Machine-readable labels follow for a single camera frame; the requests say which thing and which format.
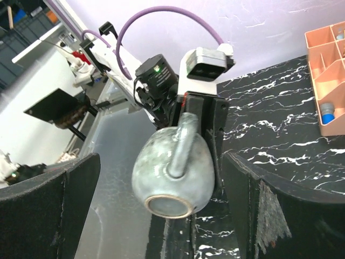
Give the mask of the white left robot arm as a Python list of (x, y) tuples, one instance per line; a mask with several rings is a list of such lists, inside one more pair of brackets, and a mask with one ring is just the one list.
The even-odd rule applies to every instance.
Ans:
[(183, 112), (198, 116), (199, 133), (210, 149), (215, 168), (215, 187), (221, 187), (220, 151), (229, 105), (217, 93), (217, 78), (234, 65), (232, 47), (221, 44), (216, 50), (198, 47), (185, 54), (175, 73), (162, 54), (141, 63), (120, 47), (118, 35), (110, 22), (87, 39), (84, 31), (81, 51), (92, 67), (115, 81), (134, 107), (143, 108), (157, 129), (176, 126)]

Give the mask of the dark grey round mug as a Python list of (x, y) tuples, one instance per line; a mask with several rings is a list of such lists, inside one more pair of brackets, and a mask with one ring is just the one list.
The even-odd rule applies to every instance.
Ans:
[(212, 197), (215, 170), (198, 117), (185, 112), (178, 125), (155, 132), (133, 168), (132, 189), (154, 215), (183, 219), (202, 210)]

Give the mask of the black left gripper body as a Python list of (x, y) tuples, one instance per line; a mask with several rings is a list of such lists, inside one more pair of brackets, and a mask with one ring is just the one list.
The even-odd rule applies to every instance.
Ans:
[(147, 59), (135, 71), (135, 102), (153, 117), (157, 128), (173, 125), (176, 121), (176, 104), (180, 103), (182, 98), (177, 94), (178, 80), (179, 75), (173, 71), (162, 54)]

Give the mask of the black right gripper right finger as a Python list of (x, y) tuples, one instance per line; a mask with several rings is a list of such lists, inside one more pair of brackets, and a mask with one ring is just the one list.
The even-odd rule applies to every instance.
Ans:
[(306, 188), (235, 153), (222, 158), (241, 258), (344, 258), (344, 196)]

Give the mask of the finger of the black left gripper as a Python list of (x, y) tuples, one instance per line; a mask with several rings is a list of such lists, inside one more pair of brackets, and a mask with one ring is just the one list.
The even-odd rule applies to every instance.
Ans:
[(204, 133), (204, 139), (208, 144), (210, 150), (213, 167), (215, 171), (215, 188), (214, 190), (222, 189), (222, 177), (221, 172), (221, 160), (222, 145), (223, 145), (223, 134), (221, 131), (215, 131), (214, 129), (206, 129)]

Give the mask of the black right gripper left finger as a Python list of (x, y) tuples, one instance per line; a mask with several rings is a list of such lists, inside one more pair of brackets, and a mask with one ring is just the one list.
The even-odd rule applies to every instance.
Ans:
[(100, 175), (91, 153), (1, 189), (1, 258), (74, 258)]

